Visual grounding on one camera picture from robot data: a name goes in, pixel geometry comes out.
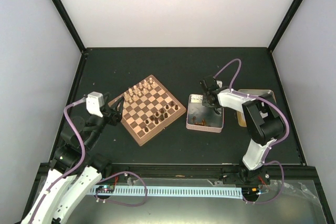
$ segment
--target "white wall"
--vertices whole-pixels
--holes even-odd
[[[21,219],[80,52],[51,0],[0,0],[0,223]]]
[[[304,0],[274,55],[307,161],[336,218],[336,0]]]
[[[62,0],[87,47],[267,47],[293,0]]]

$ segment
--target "chessboard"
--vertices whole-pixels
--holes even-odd
[[[186,112],[185,107],[153,75],[120,96],[125,97],[121,123],[142,146]]]

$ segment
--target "black metal frame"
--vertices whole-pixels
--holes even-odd
[[[70,90],[70,95],[68,97],[68,101],[67,104],[71,103],[74,100],[74,97],[76,95],[77,89],[78,89],[78,85],[82,76],[82,72],[83,69],[85,67],[86,64],[86,60],[87,60],[87,53],[86,53],[86,48],[83,44],[83,42],[80,39],[80,36],[78,35],[64,5],[62,4],[61,0],[52,0],[57,11],[59,12],[60,16],[62,17],[64,23],[66,24],[69,32],[71,33],[74,41],[76,42],[79,50],[81,51],[82,55],[81,55],[81,59],[76,71],[76,75],[75,75],[75,79],[74,82],[72,84],[71,90]],[[291,6],[289,7],[282,23],[280,24],[276,34],[274,35],[274,38],[272,39],[269,47],[268,47],[268,51],[269,51],[269,56],[272,60],[272,64],[274,67],[274,70],[277,74],[277,79],[280,83],[280,87],[281,87],[281,91],[282,91],[282,95],[283,97],[285,97],[285,93],[283,91],[282,85],[281,85],[281,81],[278,75],[278,71],[276,69],[276,65],[274,63],[274,59],[273,59],[273,55],[272,52],[274,51],[276,45],[279,43],[282,35],[284,34],[286,28],[288,27],[290,21],[292,20],[294,14],[296,13],[297,9],[299,8],[301,2],[303,0],[293,0]],[[287,102],[285,102],[286,104],[286,109],[289,112],[289,107]],[[291,114],[289,114],[289,120],[293,125],[293,119],[291,117]],[[58,140],[59,140],[59,136],[60,136],[60,131],[62,129],[62,126],[64,124],[64,118],[62,118],[61,123],[60,123],[60,127],[58,130],[58,133],[56,135],[56,140],[55,140],[55,144],[54,147],[52,149],[51,152],[51,157],[53,157],[54,152],[55,152],[55,148],[58,144]],[[297,136],[297,132],[295,129],[293,129],[293,132],[296,136],[296,139],[298,139]],[[318,177],[317,171],[314,167],[310,167],[310,166],[306,166],[306,159],[304,157],[303,151],[302,151],[302,147],[300,142],[297,143],[298,145],[298,153],[299,155],[301,155],[301,158],[303,160],[303,165],[297,165],[297,166],[293,166],[293,165],[284,165],[283,168],[285,170],[285,177],[286,179],[306,179],[306,180],[313,180],[315,187],[317,189],[318,192],[318,196],[320,198],[322,207],[323,207],[323,212],[324,215],[327,219],[328,223],[334,223],[333,221],[333,217],[331,215],[331,211],[330,208],[328,206],[328,202],[326,199],[326,196],[324,194],[320,179]],[[176,175],[182,175],[186,178],[214,178],[217,179],[218,176],[222,173],[223,170],[230,170],[232,168],[234,168],[235,166],[233,165],[114,165],[113,168],[115,171],[119,171],[119,170],[129,170],[132,172],[135,172],[137,174],[139,174],[140,176],[143,177],[159,177],[159,178],[176,178]],[[47,172],[49,170],[49,165],[48,164],[41,164],[40,168],[38,170],[36,179],[34,181],[33,184],[33,188],[30,192],[28,201],[27,201],[27,205],[26,208],[24,210],[23,213],[23,217],[25,217],[30,208],[33,205],[34,202],[34,198],[35,195],[37,193],[37,189],[40,183],[40,180],[43,176],[47,175]],[[280,179],[281,178],[281,172],[279,167],[276,166],[268,166],[267,167],[267,171],[269,173],[269,175],[271,176],[271,178],[274,179]]]

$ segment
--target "black and white robotic arm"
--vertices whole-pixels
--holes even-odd
[[[285,132],[285,123],[281,116],[267,103],[261,102],[255,96],[239,93],[233,89],[220,87],[212,76],[201,81],[204,91],[203,105],[219,108],[231,108],[245,116],[246,126],[250,135],[250,144],[242,159],[243,167],[239,171],[240,179],[248,181],[250,171],[262,167],[270,145]],[[271,94],[261,96],[275,104]]]
[[[124,98],[121,97],[112,106],[107,105],[109,100],[109,94],[92,92],[86,98],[90,118],[87,121],[79,116],[71,118],[83,139],[86,151],[94,147],[107,124],[116,126],[121,121]],[[108,177],[111,174],[109,160],[101,155],[90,157],[86,154],[81,167],[48,190],[56,179],[72,169],[81,158],[78,139],[69,124],[63,128],[61,137],[65,143],[55,151],[43,189],[22,224],[65,224],[87,192],[103,176]]]

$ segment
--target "black tabletop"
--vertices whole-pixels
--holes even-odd
[[[266,48],[102,48],[89,49],[76,100],[92,91],[118,96],[128,87],[153,74],[185,107],[190,94],[202,94],[199,81],[215,74],[230,60],[242,60],[233,88],[270,89],[279,108],[288,115],[285,98]],[[237,69],[234,63],[218,79],[228,85]],[[83,105],[71,115],[89,117]],[[106,126],[92,152],[114,163],[127,164],[237,164],[247,151],[250,138],[237,122],[237,112],[225,109],[221,133],[186,129],[186,114],[143,146],[119,124]],[[266,161],[300,164],[297,140],[289,137],[276,145]]]

